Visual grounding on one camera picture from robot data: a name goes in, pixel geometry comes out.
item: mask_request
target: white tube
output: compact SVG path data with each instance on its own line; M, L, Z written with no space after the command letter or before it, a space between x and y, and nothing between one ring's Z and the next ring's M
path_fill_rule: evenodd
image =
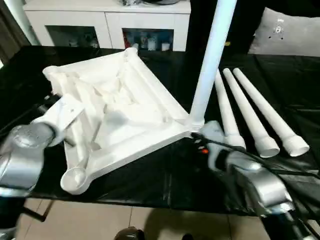
M219 102L219 108L223 123L225 142L232 146L243 147L246 149L245 140L240 136L234 113L228 99L228 95L222 81L219 70L215 76L215 90Z
M280 152L280 148L278 147L276 141L268 135L266 129L251 107L248 99L242 92L231 71L228 68L225 68L223 70L223 74L230 86L232 94L240 108L243 118L254 138L254 145L260 157L270 158L277 155Z
M262 94L255 88L249 79L241 72L239 68L233 70L234 75L239 80L241 85L252 98L256 106L262 112L266 120L273 127L276 134L282 140L283 147L291 157L300 156L306 153L310 147L305 140L295 134L295 132L288 126L276 110L268 103Z
M198 132L205 123L207 105L236 3L237 0L218 0L216 4L211 31L188 120L192 132Z

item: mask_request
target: white cabinet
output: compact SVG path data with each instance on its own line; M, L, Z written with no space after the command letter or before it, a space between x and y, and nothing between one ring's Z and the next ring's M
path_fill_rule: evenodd
M112 48L104 12L25 11L43 46Z
M168 48L173 51L186 50L188 14L107 12L105 16L115 49L124 49L125 41L148 48L148 40L150 44L153 38L155 50L161 50L162 44L169 44Z
M120 0L32 0L24 11L43 46L185 51L191 6Z

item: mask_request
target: black tablecloth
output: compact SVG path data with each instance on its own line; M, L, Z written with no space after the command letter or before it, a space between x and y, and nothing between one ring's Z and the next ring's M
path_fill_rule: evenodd
M30 110L51 91L42 70L50 65L61 66L117 52L114 49L24 47L9 64L0 70L0 137L17 124L26 124L38 113ZM140 52L145 64L163 85L189 111L196 89L202 56L190 52ZM311 150L290 158L281 148L279 155L266 161L276 167L287 180L303 189L312 198L320 199L314 179L291 176L286 162L300 165L305 171L318 172L320 164L320 58L272 55L224 55L220 69L240 68L284 120L310 145ZM226 84L239 130L247 150L256 153L253 138ZM256 109L263 125L281 141ZM221 123L216 93L213 90L205 119ZM32 196L63 201L95 202L155 208L172 208L212 213L252 214L247 205L228 201L224 185L206 168L206 161L190 139L182 139L92 182L82 195L73 196L60 187L66 160L61 146L45 150L43 172Z

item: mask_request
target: beige floor tile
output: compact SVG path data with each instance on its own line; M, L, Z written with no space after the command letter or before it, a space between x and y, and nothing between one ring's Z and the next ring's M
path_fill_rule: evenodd
M224 214L133 207L130 226L144 230L146 240L181 240L186 233L195 240L229 240Z
M270 240L258 217L229 215L232 240Z
M25 207L37 211L39 205L41 203L41 199L35 199L35 198L29 198L27 199L26 203L24 204ZM16 234L16 239L17 240L23 240L25 239L25 236L27 234L28 228L30 227L32 223L32 218L22 214L20 216L19 222L18 222L18 231Z
M308 222L311 225L311 227L313 227L315 232L320 235L320 226L317 224L317 222L315 220L309 220Z
M39 208L43 213L48 200ZM33 221L25 240L112 240L127 228L131 207L55 201L45 222Z

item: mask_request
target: white pillow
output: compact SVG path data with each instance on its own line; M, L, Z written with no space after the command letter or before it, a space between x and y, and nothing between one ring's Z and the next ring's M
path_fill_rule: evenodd
M320 17L289 16L266 7L249 53L320 57Z

